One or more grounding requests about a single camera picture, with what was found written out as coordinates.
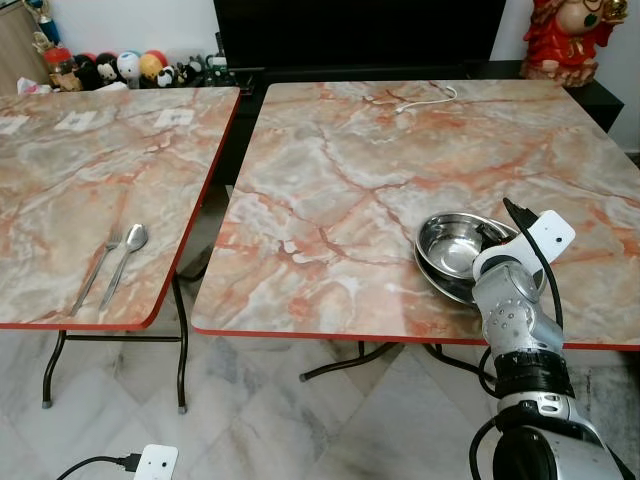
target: television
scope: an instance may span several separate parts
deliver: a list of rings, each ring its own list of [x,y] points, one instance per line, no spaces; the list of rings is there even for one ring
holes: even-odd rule
[[[506,0],[215,0],[231,70],[486,61]]]

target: black wire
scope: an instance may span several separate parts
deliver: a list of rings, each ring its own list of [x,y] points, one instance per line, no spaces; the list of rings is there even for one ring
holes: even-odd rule
[[[473,440],[471,440],[471,445],[469,445],[469,468],[471,469],[471,477],[473,480],[481,480],[480,472],[478,471],[478,447],[480,447],[480,442],[487,432],[495,425],[496,419],[492,418],[480,427],[480,430],[476,432]]]
[[[479,371],[484,372],[484,366],[487,363],[487,360],[489,359],[490,355],[491,355],[491,347],[488,347],[482,354],[482,358],[480,358],[480,364],[478,365]],[[478,375],[478,380],[480,381],[480,386],[485,392],[487,392],[489,395],[491,395],[494,398],[500,398],[496,394],[495,390],[493,390],[491,387],[489,387],[489,385],[487,385],[487,380],[484,376]]]
[[[484,371],[484,368],[476,367],[475,365],[472,365],[470,363],[463,362],[462,360],[458,360],[457,358],[453,358],[448,355],[445,355],[442,352],[442,345],[440,344],[437,344],[435,348],[430,343],[424,343],[423,346],[432,357],[436,358],[437,360],[440,360],[443,363],[446,363],[447,365],[451,365],[452,367],[461,368],[463,370],[466,370],[467,372],[471,372],[475,375],[478,375],[478,377],[480,378],[484,378],[486,381],[489,381],[489,382],[496,381],[493,375]]]
[[[560,303],[560,293],[558,292],[558,284],[556,283],[556,277],[554,277],[553,272],[551,271],[551,266],[549,265],[549,262],[547,262],[547,259],[544,257],[544,255],[540,251],[540,248],[538,248],[536,241],[533,239],[533,237],[529,233],[529,230],[527,229],[527,227],[524,226],[522,222],[520,222],[520,220],[518,219],[516,208],[519,208],[519,207],[517,207],[511,200],[509,200],[506,197],[502,199],[502,202],[504,203],[504,206],[507,208],[507,212],[509,212],[511,219],[514,221],[518,229],[522,232],[522,234],[524,235],[524,238],[527,239],[527,241],[529,242],[529,245],[531,245],[531,248],[533,249],[533,252],[536,254],[536,257],[538,257],[538,260],[540,260],[540,263],[542,264],[544,273],[547,275],[547,279],[549,280],[549,287],[551,287],[551,295],[553,295],[553,306],[556,312],[556,323],[562,329],[564,328],[564,321],[562,319],[562,304]]]
[[[91,457],[81,461],[80,463],[76,463],[73,467],[71,467],[69,470],[67,470],[62,475],[60,475],[56,480],[62,480],[63,478],[67,478],[69,475],[71,475],[73,472],[75,472],[79,468],[84,467],[85,465],[93,462],[110,462],[110,463],[115,463],[116,465],[122,465],[122,459],[120,458],[104,457],[104,456]]]

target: paper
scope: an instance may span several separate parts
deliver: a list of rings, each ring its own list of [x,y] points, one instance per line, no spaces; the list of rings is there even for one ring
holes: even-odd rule
[[[170,127],[172,125],[189,125],[193,121],[193,110],[186,108],[167,108],[160,113],[156,128]]]
[[[29,120],[28,115],[0,117],[0,135],[13,135],[27,120]]]
[[[53,128],[54,130],[72,130],[74,132],[83,132],[89,127],[89,124],[91,123],[91,120],[93,120],[93,117],[96,116],[96,113],[98,112],[76,113],[75,111],[73,111]]]

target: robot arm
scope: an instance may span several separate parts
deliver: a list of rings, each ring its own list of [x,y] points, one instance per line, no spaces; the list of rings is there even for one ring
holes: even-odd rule
[[[545,212],[528,230],[548,261],[575,236],[555,212]],[[532,258],[528,243],[519,235],[487,249],[474,263],[478,276],[473,296],[491,347],[500,399],[491,423],[503,433],[494,453],[494,478],[633,479],[579,413],[562,355],[562,329],[539,304],[533,274],[542,264]],[[479,478],[473,466],[472,473]]]

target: red table edge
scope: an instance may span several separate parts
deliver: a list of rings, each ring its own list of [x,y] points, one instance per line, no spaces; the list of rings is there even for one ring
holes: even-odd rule
[[[300,333],[300,332],[257,332],[245,330],[209,330],[196,327],[193,330],[202,335],[218,335],[222,337],[258,337],[258,338],[297,338],[315,340],[350,340],[363,342],[391,342],[391,343],[437,343],[441,345],[476,345],[487,346],[483,339],[475,338],[431,338],[405,337],[385,335],[357,335],[348,333]],[[607,343],[565,343],[569,350],[615,350],[626,352],[640,352],[640,345],[607,344]]]
[[[180,240],[180,245],[178,245],[178,250],[176,251],[176,255],[173,258],[173,262],[169,267],[169,271],[167,272],[167,277],[162,284],[162,288],[160,289],[160,293],[158,294],[158,298],[156,299],[156,303],[154,304],[149,316],[144,322],[141,323],[122,323],[122,324],[110,324],[110,323],[96,323],[96,324],[75,324],[75,323],[52,323],[52,324],[32,324],[32,323],[0,323],[0,330],[51,330],[51,331],[59,331],[59,330],[77,330],[77,331],[137,331],[144,330],[149,325],[153,323],[153,321],[158,316],[158,312],[160,312],[160,308],[162,307],[162,303],[164,302],[164,298],[167,295],[167,291],[169,290],[169,285],[171,284],[171,279],[173,278],[173,274],[176,271],[178,266],[178,262],[180,261],[180,257],[182,257],[182,252],[184,247],[187,245],[187,240],[189,235],[191,234],[191,230],[193,229],[193,225],[195,224],[196,217],[202,208],[202,202],[204,200],[204,196],[207,193],[209,188],[209,184],[213,179],[213,172],[218,165],[218,161],[220,159],[220,152],[222,150],[222,146],[227,140],[227,136],[229,135],[229,130],[231,129],[231,123],[236,116],[236,112],[238,111],[238,106],[240,105],[240,89],[238,89],[238,97],[236,98],[236,102],[233,105],[233,109],[231,110],[231,114],[229,115],[229,120],[227,121],[227,126],[225,127],[224,133],[222,134],[222,138],[220,139],[220,143],[218,144],[218,149],[216,150],[216,154],[213,157],[213,162],[211,163],[211,168],[207,172],[207,178],[202,186],[202,190],[200,190],[200,195],[198,195],[198,200],[196,201],[196,205],[191,213],[191,218],[189,218],[189,223],[187,223],[187,228],[182,235],[182,239]]]

